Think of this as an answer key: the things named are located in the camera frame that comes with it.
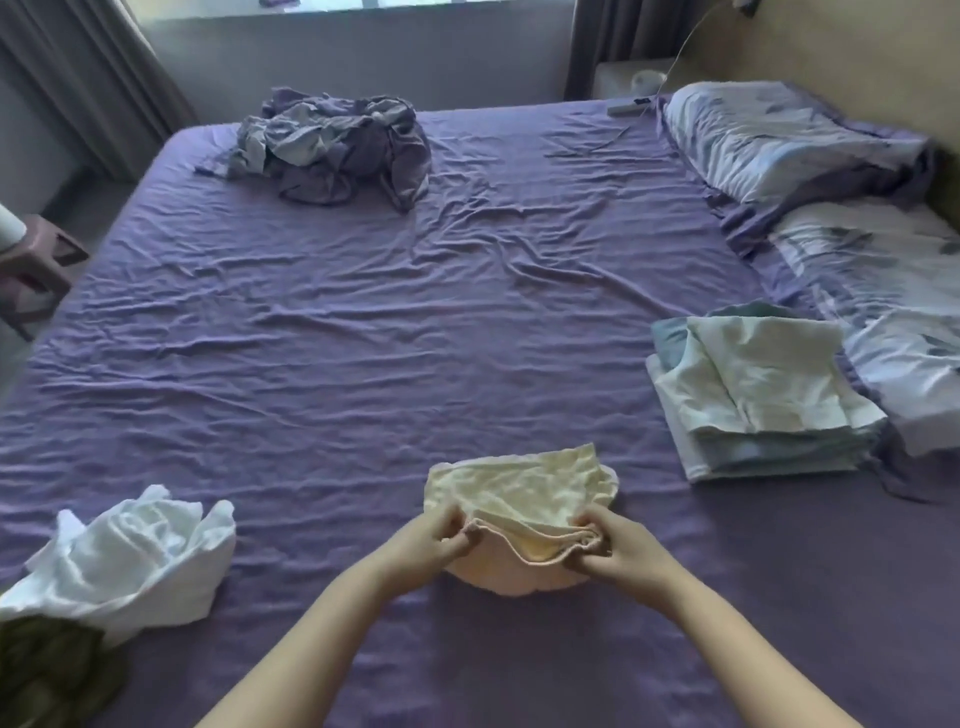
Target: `crumpled purple clothes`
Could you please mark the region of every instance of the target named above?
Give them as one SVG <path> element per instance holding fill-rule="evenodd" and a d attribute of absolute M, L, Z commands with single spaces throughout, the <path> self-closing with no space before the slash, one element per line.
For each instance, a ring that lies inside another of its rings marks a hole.
<path fill-rule="evenodd" d="M 377 180 L 406 212 L 426 192 L 431 163 L 417 113 L 402 99 L 350 100 L 275 88 L 261 115 L 240 125 L 236 147 L 196 171 L 229 180 L 271 177 L 281 197 L 310 205 L 347 203 L 360 181 Z"/>

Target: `person's right hand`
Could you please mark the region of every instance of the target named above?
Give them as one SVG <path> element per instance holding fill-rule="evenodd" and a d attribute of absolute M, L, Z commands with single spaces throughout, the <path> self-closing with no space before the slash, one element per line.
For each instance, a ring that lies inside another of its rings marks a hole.
<path fill-rule="evenodd" d="M 658 612 L 669 613 L 677 591 L 694 579 L 650 531 L 603 506 L 587 506 L 572 522 L 598 528 L 610 542 L 610 552 L 572 554 L 566 567 L 609 581 Z"/>

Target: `stack of folded laundry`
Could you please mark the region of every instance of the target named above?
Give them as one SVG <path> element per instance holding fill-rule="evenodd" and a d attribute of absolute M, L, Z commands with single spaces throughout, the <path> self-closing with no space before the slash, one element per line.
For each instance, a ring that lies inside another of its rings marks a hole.
<path fill-rule="evenodd" d="M 886 426 L 836 366 L 838 324 L 754 302 L 652 331 L 647 371 L 691 483 L 855 470 Z"/>

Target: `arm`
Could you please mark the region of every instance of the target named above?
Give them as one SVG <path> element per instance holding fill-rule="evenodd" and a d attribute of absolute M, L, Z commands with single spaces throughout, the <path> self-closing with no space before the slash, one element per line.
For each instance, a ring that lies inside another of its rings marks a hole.
<path fill-rule="evenodd" d="M 313 606 L 197 728 L 322 725 L 367 630 L 390 599 L 431 581 L 468 553 L 455 505 L 413 519 L 340 574 Z"/>
<path fill-rule="evenodd" d="M 577 523 L 598 527 L 611 550 L 578 556 L 569 567 L 611 581 L 673 620 L 751 728 L 862 728 L 642 525 L 600 506 L 590 506 Z"/>

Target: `cable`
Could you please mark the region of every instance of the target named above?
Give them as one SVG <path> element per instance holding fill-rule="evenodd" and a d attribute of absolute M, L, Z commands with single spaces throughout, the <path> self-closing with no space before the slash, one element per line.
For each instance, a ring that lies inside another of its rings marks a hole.
<path fill-rule="evenodd" d="M 730 0 L 717 0 L 717 2 L 713 3 L 713 5 L 710 6 L 710 9 L 701 16 L 701 18 L 697 21 L 697 24 L 693 26 L 693 30 L 691 30 L 689 35 L 686 37 L 684 44 L 680 46 L 680 50 L 677 52 L 677 58 L 673 60 L 673 62 L 670 64 L 670 67 L 667 69 L 666 76 L 663 77 L 663 81 L 662 83 L 660 83 L 660 87 L 657 89 L 657 93 L 654 94 L 654 98 L 656 99 L 656 101 L 660 100 L 660 92 L 663 91 L 663 87 L 666 85 L 666 82 L 670 80 L 670 74 L 673 73 L 673 69 L 677 66 L 677 62 L 680 60 L 680 56 L 684 54 L 684 49 L 686 48 L 686 45 L 690 42 L 690 39 L 693 38 L 694 34 L 697 32 L 700 26 L 704 24 L 704 21 L 708 17 L 710 17 L 713 11 L 715 11 L 717 8 L 719 8 L 721 5 L 724 5 L 727 2 L 730 2 Z"/>
<path fill-rule="evenodd" d="M 656 106 L 659 103 L 660 93 L 663 91 L 663 87 L 670 80 L 670 74 L 673 73 L 673 69 L 676 68 L 677 62 L 680 60 L 680 56 L 683 54 L 684 49 L 686 48 L 686 45 L 690 42 L 690 39 L 693 38 L 694 34 L 696 34 L 696 32 L 700 29 L 700 26 L 703 25 L 704 21 L 707 20 L 707 18 L 713 14 L 713 11 L 715 11 L 721 5 L 724 5 L 725 3 L 729 3 L 729 2 L 730 0 L 717 0 L 717 2 L 715 2 L 712 6 L 710 6 L 709 10 L 707 10 L 701 16 L 700 20 L 697 21 L 696 25 L 693 26 L 693 29 L 686 36 L 686 40 L 684 40 L 684 43 L 680 46 L 680 51 L 677 53 L 677 57 L 673 60 L 673 62 L 670 64 L 670 67 L 667 69 L 666 75 L 663 77 L 663 81 L 660 82 L 660 86 L 657 88 L 657 93 L 655 93 L 651 97 L 652 100 L 643 108 L 643 111 L 641 111 L 640 114 L 636 117 L 635 122 L 642 119 L 644 115 L 646 115 L 646 112 L 650 109 L 650 107 Z M 635 124 L 630 124 L 629 126 L 624 127 L 617 133 L 617 135 L 614 138 L 608 139 L 607 141 L 603 142 L 598 146 L 590 147 L 589 149 L 585 149 L 585 150 L 577 150 L 577 149 L 570 149 L 569 147 L 566 147 L 565 145 L 561 144 L 561 146 L 565 148 L 565 151 L 548 152 L 545 156 L 551 157 L 551 158 L 582 157 L 584 155 L 592 154 L 593 152 L 599 152 L 601 149 L 609 147 L 611 144 L 613 144 L 615 141 L 621 138 L 630 129 L 632 129 L 634 125 Z"/>

